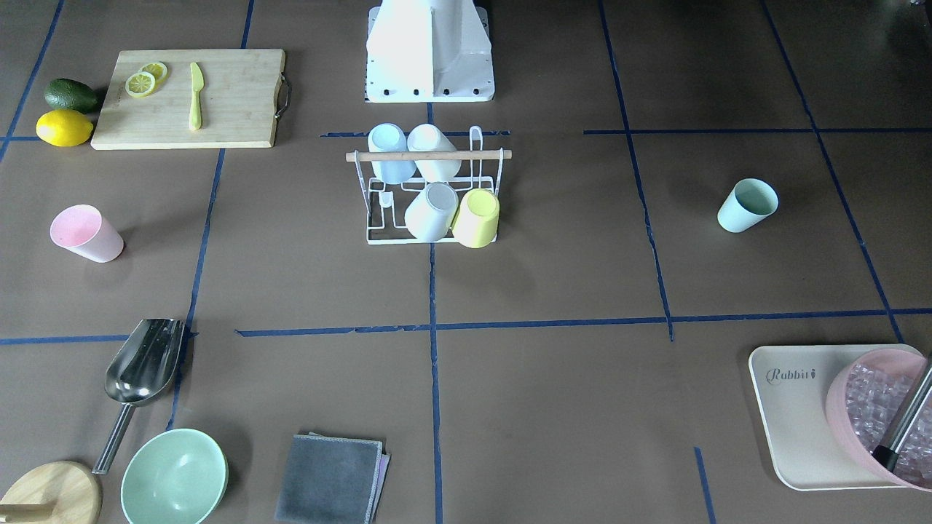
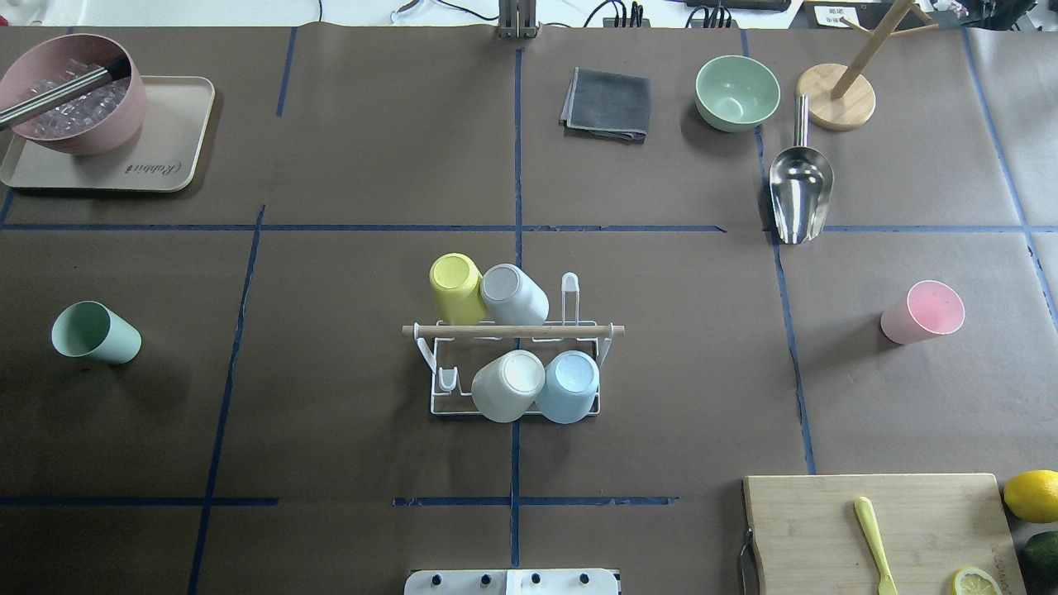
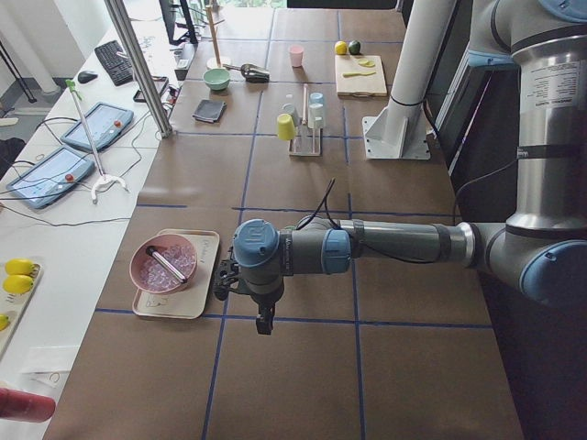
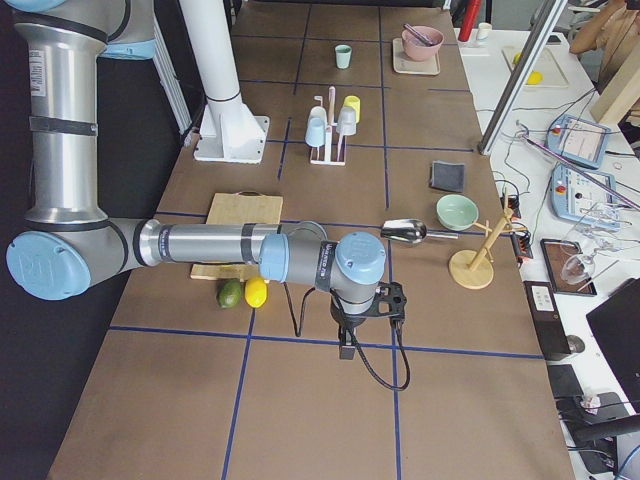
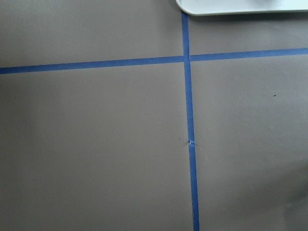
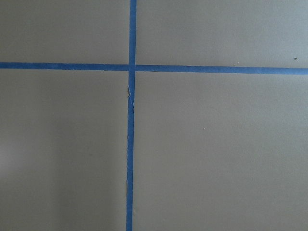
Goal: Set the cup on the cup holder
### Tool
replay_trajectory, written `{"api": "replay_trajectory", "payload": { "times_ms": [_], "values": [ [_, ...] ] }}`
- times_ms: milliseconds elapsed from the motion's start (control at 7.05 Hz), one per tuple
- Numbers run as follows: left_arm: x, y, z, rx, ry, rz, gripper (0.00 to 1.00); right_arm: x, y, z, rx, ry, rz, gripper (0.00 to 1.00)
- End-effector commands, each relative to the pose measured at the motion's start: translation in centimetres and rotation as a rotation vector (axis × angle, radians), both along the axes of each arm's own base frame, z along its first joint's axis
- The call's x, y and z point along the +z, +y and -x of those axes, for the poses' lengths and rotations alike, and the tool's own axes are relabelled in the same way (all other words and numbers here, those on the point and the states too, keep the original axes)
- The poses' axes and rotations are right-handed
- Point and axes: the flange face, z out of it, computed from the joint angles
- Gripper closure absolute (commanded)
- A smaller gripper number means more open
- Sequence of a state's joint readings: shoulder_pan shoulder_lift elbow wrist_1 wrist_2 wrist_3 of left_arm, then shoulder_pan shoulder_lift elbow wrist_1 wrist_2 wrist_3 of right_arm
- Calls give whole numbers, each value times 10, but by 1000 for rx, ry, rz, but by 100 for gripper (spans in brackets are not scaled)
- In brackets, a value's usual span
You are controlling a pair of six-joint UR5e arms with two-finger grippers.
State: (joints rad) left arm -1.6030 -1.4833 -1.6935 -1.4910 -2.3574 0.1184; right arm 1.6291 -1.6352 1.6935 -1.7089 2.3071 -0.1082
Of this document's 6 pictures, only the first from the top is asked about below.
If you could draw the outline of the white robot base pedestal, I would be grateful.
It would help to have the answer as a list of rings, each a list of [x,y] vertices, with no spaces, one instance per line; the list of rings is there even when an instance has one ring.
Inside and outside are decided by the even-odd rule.
[[[368,13],[370,103],[482,103],[495,96],[489,13],[473,1],[383,1]]]

